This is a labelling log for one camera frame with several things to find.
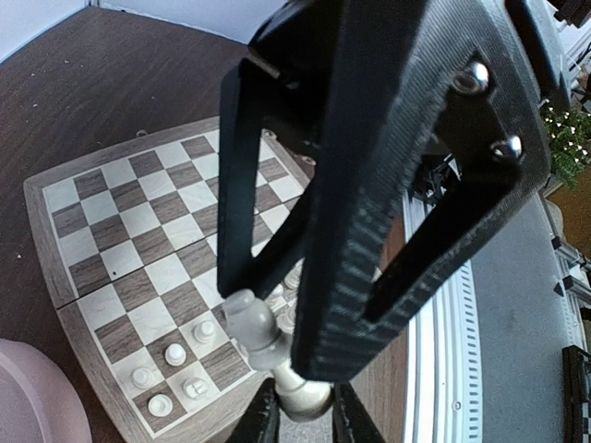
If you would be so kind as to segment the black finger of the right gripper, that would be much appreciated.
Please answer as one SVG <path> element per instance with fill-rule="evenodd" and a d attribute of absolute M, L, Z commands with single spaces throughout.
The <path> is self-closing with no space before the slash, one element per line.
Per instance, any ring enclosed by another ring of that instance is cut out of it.
<path fill-rule="evenodd" d="M 363 370 L 549 173 L 541 1 L 348 1 L 335 51 L 292 348 L 294 370 Z M 391 264 L 382 248 L 433 138 L 459 163 Z"/>

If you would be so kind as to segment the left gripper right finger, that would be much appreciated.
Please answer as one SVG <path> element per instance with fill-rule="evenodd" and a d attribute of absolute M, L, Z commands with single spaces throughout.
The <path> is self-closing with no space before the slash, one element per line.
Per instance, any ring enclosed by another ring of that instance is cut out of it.
<path fill-rule="evenodd" d="M 333 386 L 332 441 L 335 443 L 385 442 L 349 383 Z"/>

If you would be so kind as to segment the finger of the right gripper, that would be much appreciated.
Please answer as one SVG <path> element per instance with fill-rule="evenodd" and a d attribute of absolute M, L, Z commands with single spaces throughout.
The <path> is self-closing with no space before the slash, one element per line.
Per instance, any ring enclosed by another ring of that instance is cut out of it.
<path fill-rule="evenodd" d="M 308 185 L 267 245 L 253 255 L 262 119 L 276 80 L 244 58 L 223 78 L 220 103 L 217 268 L 222 298 L 249 289 L 261 300 L 304 256 L 313 185 Z"/>

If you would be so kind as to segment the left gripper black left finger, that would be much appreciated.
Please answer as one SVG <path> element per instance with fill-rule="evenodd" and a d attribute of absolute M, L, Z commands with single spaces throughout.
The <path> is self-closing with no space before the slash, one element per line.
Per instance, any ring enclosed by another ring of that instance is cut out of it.
<path fill-rule="evenodd" d="M 277 443 L 281 408 L 274 380 L 264 380 L 230 435 L 230 443 Z"/>

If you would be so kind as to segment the light chess pawn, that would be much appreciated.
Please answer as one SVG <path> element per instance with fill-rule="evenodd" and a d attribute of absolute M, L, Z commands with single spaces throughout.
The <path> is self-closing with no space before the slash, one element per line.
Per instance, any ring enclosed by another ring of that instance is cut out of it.
<path fill-rule="evenodd" d="M 286 274 L 283 280 L 283 284 L 289 290 L 296 290 L 301 280 L 301 274 L 303 269 L 303 259 L 298 260 L 292 269 Z"/>
<path fill-rule="evenodd" d="M 179 367 L 186 362 L 187 352 L 180 343 L 175 342 L 166 348 L 164 352 L 164 358 L 168 365 Z"/>
<path fill-rule="evenodd" d="M 296 306 L 286 306 L 277 316 L 277 325 L 281 331 L 293 335 L 296 323 Z"/>
<path fill-rule="evenodd" d="M 277 313 L 287 305 L 284 295 L 285 289 L 283 285 L 278 284 L 266 298 L 265 303 L 273 313 Z"/>
<path fill-rule="evenodd" d="M 192 335 L 198 343 L 207 344 L 215 339 L 216 327 L 211 320 L 204 320 L 194 327 Z"/>

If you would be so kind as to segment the light chess king tall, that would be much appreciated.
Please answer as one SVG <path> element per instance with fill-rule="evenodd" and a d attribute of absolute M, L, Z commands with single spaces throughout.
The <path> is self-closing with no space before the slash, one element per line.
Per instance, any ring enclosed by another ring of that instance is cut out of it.
<path fill-rule="evenodd" d="M 265 301 L 249 289 L 240 290 L 223 302 L 226 326 L 246 349 L 248 364 L 268 372 L 284 413 L 295 422 L 310 422 L 332 406 L 332 385 L 303 379 L 292 369 L 291 336 L 277 325 Z"/>

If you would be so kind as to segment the light chess piece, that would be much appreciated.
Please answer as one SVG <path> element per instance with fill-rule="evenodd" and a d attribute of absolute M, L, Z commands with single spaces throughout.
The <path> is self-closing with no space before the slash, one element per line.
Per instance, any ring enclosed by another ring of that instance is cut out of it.
<path fill-rule="evenodd" d="M 187 398 L 197 401 L 208 392 L 209 384 L 201 377 L 191 377 L 183 382 L 182 388 Z"/>
<path fill-rule="evenodd" d="M 165 394 L 156 394 L 148 401 L 148 410 L 152 416 L 163 418 L 172 413 L 173 401 Z"/>
<path fill-rule="evenodd" d="M 148 367 L 137 367 L 132 370 L 130 376 L 137 389 L 149 389 L 154 382 L 154 375 Z"/>

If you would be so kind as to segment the wooden chess board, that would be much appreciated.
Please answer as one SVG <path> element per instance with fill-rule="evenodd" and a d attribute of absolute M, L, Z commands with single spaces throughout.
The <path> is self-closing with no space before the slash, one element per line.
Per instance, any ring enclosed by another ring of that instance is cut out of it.
<path fill-rule="evenodd" d="M 263 379 L 227 332 L 217 291 L 218 121 L 208 118 L 99 150 L 28 178 L 31 232 L 78 362 L 127 442 L 223 442 Z M 215 339 L 192 331 L 211 320 Z M 164 352 L 180 343 L 179 367 Z M 137 389 L 131 372 L 154 382 Z M 201 377 L 197 401 L 183 382 Z M 174 409 L 152 416 L 165 394 Z"/>

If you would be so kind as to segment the pink double bowl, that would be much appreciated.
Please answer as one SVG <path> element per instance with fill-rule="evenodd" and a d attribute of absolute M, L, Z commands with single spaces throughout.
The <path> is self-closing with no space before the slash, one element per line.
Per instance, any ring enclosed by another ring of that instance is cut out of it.
<path fill-rule="evenodd" d="M 91 442 L 82 402 L 63 371 L 25 342 L 1 340 L 1 440 Z"/>

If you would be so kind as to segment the green plant with lights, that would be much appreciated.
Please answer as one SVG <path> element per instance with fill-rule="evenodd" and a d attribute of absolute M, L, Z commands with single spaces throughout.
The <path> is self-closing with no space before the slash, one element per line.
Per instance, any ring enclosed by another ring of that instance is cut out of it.
<path fill-rule="evenodd" d="M 590 167 L 590 113 L 576 106 L 560 111 L 546 102 L 540 116 L 548 133 L 551 173 L 573 191 Z"/>

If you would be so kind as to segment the front aluminium rail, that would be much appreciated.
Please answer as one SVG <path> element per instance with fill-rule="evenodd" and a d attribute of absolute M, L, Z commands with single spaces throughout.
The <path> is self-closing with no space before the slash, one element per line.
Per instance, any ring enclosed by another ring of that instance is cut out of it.
<path fill-rule="evenodd" d="M 466 261 L 408 324 L 403 441 L 482 440 L 478 313 Z"/>

